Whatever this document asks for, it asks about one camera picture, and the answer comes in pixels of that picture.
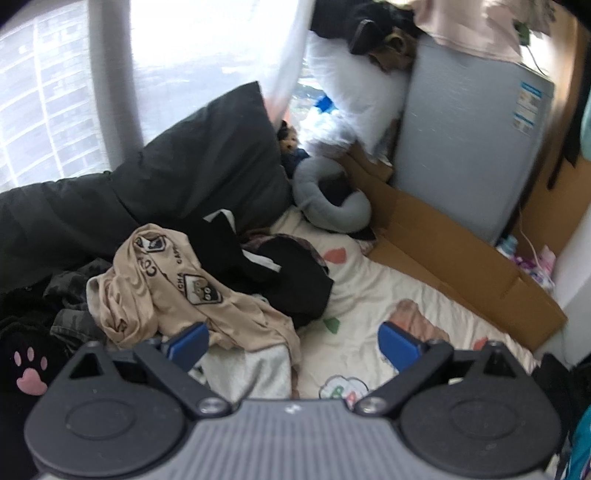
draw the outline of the black cable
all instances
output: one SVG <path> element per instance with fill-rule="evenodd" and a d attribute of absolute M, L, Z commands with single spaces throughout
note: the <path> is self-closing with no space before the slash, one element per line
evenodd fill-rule
<path fill-rule="evenodd" d="M 547 76 L 544 72 L 542 72 L 542 69 L 540 68 L 540 66 L 538 65 L 538 62 L 536 62 L 534 54 L 531 52 L 531 48 L 529 45 L 526 45 L 525 48 L 527 48 L 527 51 L 530 52 L 531 55 L 531 59 L 534 61 L 536 68 L 540 71 L 540 73 L 542 75 L 544 75 L 545 77 Z"/>

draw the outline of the cardboard box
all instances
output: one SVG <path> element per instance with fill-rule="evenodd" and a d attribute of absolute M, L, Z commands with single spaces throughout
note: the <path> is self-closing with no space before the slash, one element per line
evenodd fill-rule
<path fill-rule="evenodd" d="M 340 163 L 373 208 L 379 241 L 371 260 L 436 288 L 532 351 L 566 323 L 529 275 L 447 216 L 367 172 L 358 151 Z"/>

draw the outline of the pink paw print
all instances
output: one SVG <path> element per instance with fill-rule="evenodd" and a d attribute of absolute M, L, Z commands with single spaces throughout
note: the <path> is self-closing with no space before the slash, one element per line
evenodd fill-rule
<path fill-rule="evenodd" d="M 45 371 L 47 369 L 47 358 L 42 356 L 39 360 L 38 367 L 33 362 L 35 361 L 35 350 L 33 347 L 27 348 L 27 356 L 25 359 L 17 351 L 14 352 L 14 363 L 17 367 L 23 367 L 24 371 L 21 378 L 17 379 L 18 389 L 27 395 L 34 395 L 36 397 L 43 395 L 47 391 L 47 384 L 41 380 L 38 369 Z"/>

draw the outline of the metal screw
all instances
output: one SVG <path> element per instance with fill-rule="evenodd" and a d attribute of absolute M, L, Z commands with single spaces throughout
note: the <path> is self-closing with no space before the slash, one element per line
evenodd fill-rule
<path fill-rule="evenodd" d="M 378 414 L 383 412 L 387 407 L 388 402 L 381 397 L 365 397 L 359 400 L 359 409 L 363 413 Z"/>
<path fill-rule="evenodd" d="M 197 406 L 203 415 L 215 416 L 223 413 L 228 408 L 228 402 L 217 397 L 204 398 Z"/>

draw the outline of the white pillow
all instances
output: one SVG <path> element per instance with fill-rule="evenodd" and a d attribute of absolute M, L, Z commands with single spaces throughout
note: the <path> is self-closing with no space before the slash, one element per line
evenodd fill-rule
<path fill-rule="evenodd" d="M 366 56 L 351 55 L 345 40 L 327 40 L 314 32 L 308 34 L 306 62 L 363 149 L 373 154 L 392 120 L 402 114 L 409 72 L 384 73 Z"/>

